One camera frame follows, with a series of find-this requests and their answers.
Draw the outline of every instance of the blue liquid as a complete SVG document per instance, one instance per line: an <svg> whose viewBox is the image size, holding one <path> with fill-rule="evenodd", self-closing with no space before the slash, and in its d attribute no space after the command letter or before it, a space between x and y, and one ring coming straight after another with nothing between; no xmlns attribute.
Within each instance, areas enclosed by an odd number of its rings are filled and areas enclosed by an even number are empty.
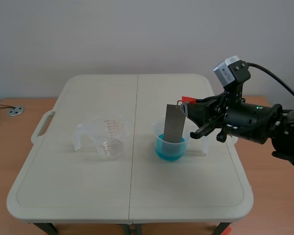
<svg viewBox="0 0 294 235"><path fill-rule="evenodd" d="M159 135L159 138L163 140L163 134ZM176 145L176 144L168 144L159 139L156 139L156 153L157 155L166 161L174 162L180 159L185 152L186 144Z"/></svg>

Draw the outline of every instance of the measuring cup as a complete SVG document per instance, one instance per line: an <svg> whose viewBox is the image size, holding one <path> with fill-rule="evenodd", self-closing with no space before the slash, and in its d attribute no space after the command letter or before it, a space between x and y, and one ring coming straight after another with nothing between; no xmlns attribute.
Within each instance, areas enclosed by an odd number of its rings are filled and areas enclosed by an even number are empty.
<svg viewBox="0 0 294 235"><path fill-rule="evenodd" d="M170 143L163 140L165 120L166 117L163 116L152 125L153 132L156 136L155 150L161 159L173 162L180 159L184 155L186 146L190 139L190 123L189 121L185 120L181 142Z"/></svg>
<svg viewBox="0 0 294 235"><path fill-rule="evenodd" d="M127 127L125 117L118 114L96 117L90 123L76 127L73 134L74 149L81 149L81 136L87 135L103 158L117 159L124 154Z"/></svg>

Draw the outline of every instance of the metal plate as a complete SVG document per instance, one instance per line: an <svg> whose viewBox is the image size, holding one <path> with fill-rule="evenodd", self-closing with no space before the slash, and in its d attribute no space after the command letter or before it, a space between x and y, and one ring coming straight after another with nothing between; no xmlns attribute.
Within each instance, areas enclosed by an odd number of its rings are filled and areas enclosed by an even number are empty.
<svg viewBox="0 0 294 235"><path fill-rule="evenodd" d="M184 123L185 115L181 112L180 106L168 104L163 140L169 143L181 143Z"/></svg>
<svg viewBox="0 0 294 235"><path fill-rule="evenodd" d="M24 106L18 105L15 106L15 109L9 109L8 115L13 117L21 114L24 111Z"/></svg>

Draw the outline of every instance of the white wall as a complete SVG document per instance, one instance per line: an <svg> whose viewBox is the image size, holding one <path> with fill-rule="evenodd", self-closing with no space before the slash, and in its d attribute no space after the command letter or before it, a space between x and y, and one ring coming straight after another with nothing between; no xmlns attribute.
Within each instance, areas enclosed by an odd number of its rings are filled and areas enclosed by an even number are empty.
<svg viewBox="0 0 294 235"><path fill-rule="evenodd" d="M78 74L199 73L238 55L294 88L294 0L0 0L0 98L57 96ZM244 94L294 107L250 69Z"/></svg>

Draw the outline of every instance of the table leg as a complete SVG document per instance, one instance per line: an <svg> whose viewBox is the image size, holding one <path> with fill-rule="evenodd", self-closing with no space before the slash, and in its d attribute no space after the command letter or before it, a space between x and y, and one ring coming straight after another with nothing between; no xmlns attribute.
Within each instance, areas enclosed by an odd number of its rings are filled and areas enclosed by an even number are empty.
<svg viewBox="0 0 294 235"><path fill-rule="evenodd" d="M143 235L141 224L135 224L135 228L136 228L136 235Z"/></svg>
<svg viewBox="0 0 294 235"><path fill-rule="evenodd" d="M132 235L131 229L128 224L119 224L123 228L125 235Z"/></svg>
<svg viewBox="0 0 294 235"><path fill-rule="evenodd" d="M34 223L38 228L44 231L48 235L57 235L58 232L55 229L54 225L51 223Z"/></svg>
<svg viewBox="0 0 294 235"><path fill-rule="evenodd" d="M230 225L231 223L220 223L217 228L214 230L212 235L221 235L223 231Z"/></svg>
<svg viewBox="0 0 294 235"><path fill-rule="evenodd" d="M124 231L125 235L143 235L142 232L142 224L132 224L131 226L135 226L135 229L130 229L128 224L119 224Z"/></svg>

